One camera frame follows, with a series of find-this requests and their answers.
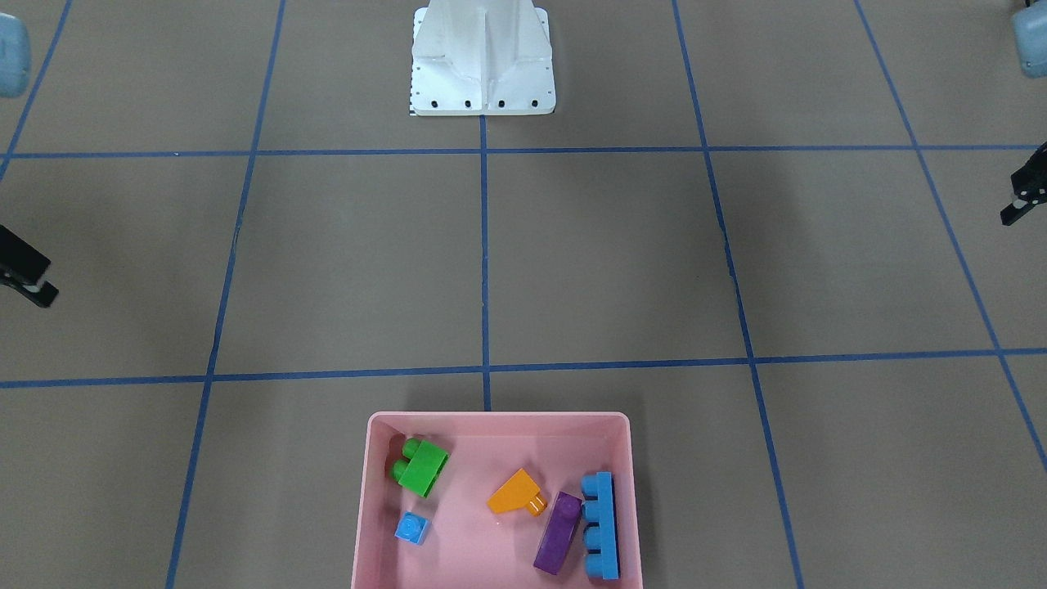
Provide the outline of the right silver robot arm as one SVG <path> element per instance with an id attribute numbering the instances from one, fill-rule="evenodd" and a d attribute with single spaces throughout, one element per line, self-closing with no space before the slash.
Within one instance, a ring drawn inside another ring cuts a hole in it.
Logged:
<path id="1" fill-rule="evenodd" d="M 29 30 L 24 23 L 8 15 L 1 15 L 1 96 L 21 97 L 29 88 L 31 44 Z M 1 284 L 28 299 L 34 305 L 49 308 L 55 303 L 59 290 L 45 279 L 52 260 L 34 248 L 26 240 L 16 235 L 8 227 L 1 227 Z"/>

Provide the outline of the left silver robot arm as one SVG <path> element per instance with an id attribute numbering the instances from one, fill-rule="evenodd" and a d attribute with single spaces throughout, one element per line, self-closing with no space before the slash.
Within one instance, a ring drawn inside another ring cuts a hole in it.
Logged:
<path id="1" fill-rule="evenodd" d="M 1018 66 L 1026 77 L 1043 80 L 1046 75 L 1046 2 L 1027 1 L 1013 14 L 1013 36 Z M 1046 144 L 1035 148 L 1032 156 L 1010 175 L 1013 199 L 1000 212 L 1003 225 L 1010 227 L 1035 206 L 1046 201 Z"/>

